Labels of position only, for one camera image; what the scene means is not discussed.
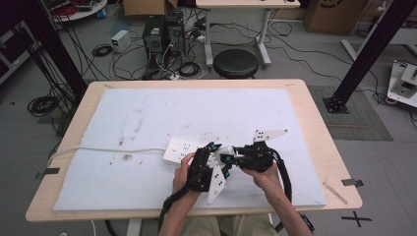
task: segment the plug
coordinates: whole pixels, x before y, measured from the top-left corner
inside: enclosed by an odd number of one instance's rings
[[[171,79],[172,81],[178,81],[178,79],[180,79],[180,76],[172,74],[171,77],[169,77],[169,79]]]
[[[203,35],[198,36],[196,42],[205,43],[205,37]]]

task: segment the white desk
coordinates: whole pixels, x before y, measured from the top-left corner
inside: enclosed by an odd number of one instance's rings
[[[265,9],[263,16],[263,25],[260,35],[257,37],[256,44],[262,55],[263,67],[270,65],[270,59],[267,53],[267,49],[264,45],[265,34],[268,29],[268,20],[270,15],[270,9],[273,8],[297,8],[300,6],[298,1],[288,2],[286,0],[197,0],[197,6],[206,9],[206,39],[205,39],[205,51],[206,51],[206,64],[212,66],[212,53],[210,44],[210,29],[209,29],[209,11],[212,8],[262,8]]]
[[[328,204],[323,207],[304,208],[302,210],[326,210],[340,208],[358,208],[362,205],[361,198],[354,186],[343,186],[342,179],[350,175],[341,159],[337,148],[331,139],[325,122],[317,109],[306,85],[300,80],[245,80],[245,81],[179,81],[179,82],[97,82],[89,85],[89,89],[81,102],[71,125],[65,134],[58,151],[78,146],[89,124],[101,95],[106,89],[217,89],[217,88],[247,88],[247,89],[285,89],[293,105],[295,114],[304,135],[307,149],[310,153],[320,182],[327,182],[335,192],[342,196],[342,201],[326,186],[322,186]],[[57,156],[51,168],[60,168],[57,174],[45,175],[33,201],[30,204],[26,218],[33,222],[116,219],[116,218],[150,218],[159,216],[159,209],[150,210],[86,210],[57,212],[54,205],[63,186],[74,152]],[[213,214],[250,214],[273,212],[271,207],[260,208],[218,208],[192,209],[190,215]]]

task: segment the person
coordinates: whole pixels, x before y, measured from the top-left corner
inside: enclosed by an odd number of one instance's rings
[[[181,166],[175,169],[172,192],[176,193],[187,182],[188,163],[194,153],[188,154],[181,160]],[[276,163],[267,171],[259,173],[254,170],[242,169],[254,178],[282,221],[290,236],[313,235],[300,214],[285,196],[279,182]],[[276,231],[264,215],[240,215],[222,217],[186,217],[200,196],[200,192],[190,191],[183,198],[174,202],[166,213],[159,230],[159,236],[171,235],[277,235]]]

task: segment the computer tower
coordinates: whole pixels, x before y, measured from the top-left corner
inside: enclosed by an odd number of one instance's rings
[[[166,68],[169,63],[169,35],[165,16],[148,16],[142,35],[150,69]]]
[[[184,57],[186,55],[183,15],[182,11],[172,11],[166,18],[169,40],[172,44],[172,57]]]

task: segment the white power strip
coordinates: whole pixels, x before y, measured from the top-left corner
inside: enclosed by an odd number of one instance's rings
[[[199,144],[197,142],[189,142],[172,138],[168,147],[166,148],[165,154],[163,155],[163,160],[167,164],[179,166],[181,164],[181,159],[184,158],[188,153],[195,152],[197,148],[204,146],[205,145]]]

